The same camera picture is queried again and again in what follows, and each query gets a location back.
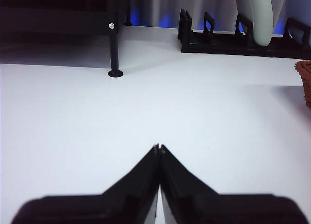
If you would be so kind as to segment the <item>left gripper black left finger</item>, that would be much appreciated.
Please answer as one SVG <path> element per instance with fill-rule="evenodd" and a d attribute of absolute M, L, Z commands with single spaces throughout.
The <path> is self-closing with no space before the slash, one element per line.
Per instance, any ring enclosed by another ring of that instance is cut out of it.
<path fill-rule="evenodd" d="M 46 196 L 21 206 L 14 224 L 153 224 L 159 189 L 159 146 L 99 195 Z"/>

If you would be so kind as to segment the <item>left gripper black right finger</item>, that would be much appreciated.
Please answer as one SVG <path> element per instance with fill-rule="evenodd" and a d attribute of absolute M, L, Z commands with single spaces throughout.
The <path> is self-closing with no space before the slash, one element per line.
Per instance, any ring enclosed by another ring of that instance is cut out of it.
<path fill-rule="evenodd" d="M 219 194 L 164 145 L 160 147 L 161 195 L 169 224 L 306 224 L 295 201 L 273 194 Z"/>

